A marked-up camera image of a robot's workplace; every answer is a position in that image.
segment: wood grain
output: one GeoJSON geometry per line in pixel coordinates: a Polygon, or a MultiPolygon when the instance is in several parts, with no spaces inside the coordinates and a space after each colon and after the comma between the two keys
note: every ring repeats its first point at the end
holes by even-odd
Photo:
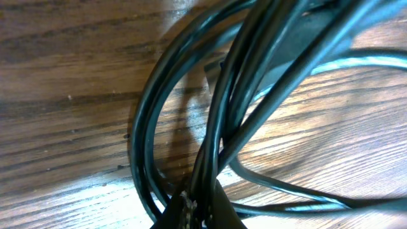
{"type": "MultiPolygon", "coordinates": [[[[0,228],[151,226],[128,165],[131,117],[165,47],[215,2],[0,1],[0,228]]],[[[355,46],[407,49],[406,20],[404,11],[355,46]]],[[[170,183],[191,171],[204,136],[210,92],[203,65],[176,86],[156,129],[156,164],[170,183]]],[[[369,68],[309,78],[239,157],[250,169],[308,188],[348,197],[407,195],[406,76],[369,68]]],[[[299,200],[229,168],[219,180],[236,202],[299,200]]],[[[407,217],[368,212],[244,223],[407,228],[407,217]]]]}

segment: power cord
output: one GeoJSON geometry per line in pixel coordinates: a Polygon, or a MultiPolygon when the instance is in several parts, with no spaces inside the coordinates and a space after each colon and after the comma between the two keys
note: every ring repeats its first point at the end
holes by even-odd
{"type": "Polygon", "coordinates": [[[309,75],[350,67],[381,66],[407,70],[407,52],[350,50],[361,31],[388,20],[406,0],[233,0],[221,1],[194,19],[155,65],[135,113],[131,171],[152,228],[245,228],[241,219],[258,216],[312,217],[367,209],[407,211],[407,198],[354,199],[302,188],[246,169],[237,153],[309,75]],[[243,22],[198,45],[202,36],[229,16],[251,8],[243,22]],[[299,31],[306,29],[304,42],[299,31]],[[154,165],[155,128],[176,83],[202,58],[233,41],[213,92],[205,139],[191,177],[168,196],[154,165]],[[284,71],[267,74],[284,60],[284,71]],[[243,122],[262,80],[275,78],[256,109],[243,122]],[[219,152],[219,144],[224,148],[219,152]],[[230,203],[216,176],[227,166],[242,178],[311,201],[253,207],[230,203]],[[150,190],[165,206],[157,208],[150,190]]]}

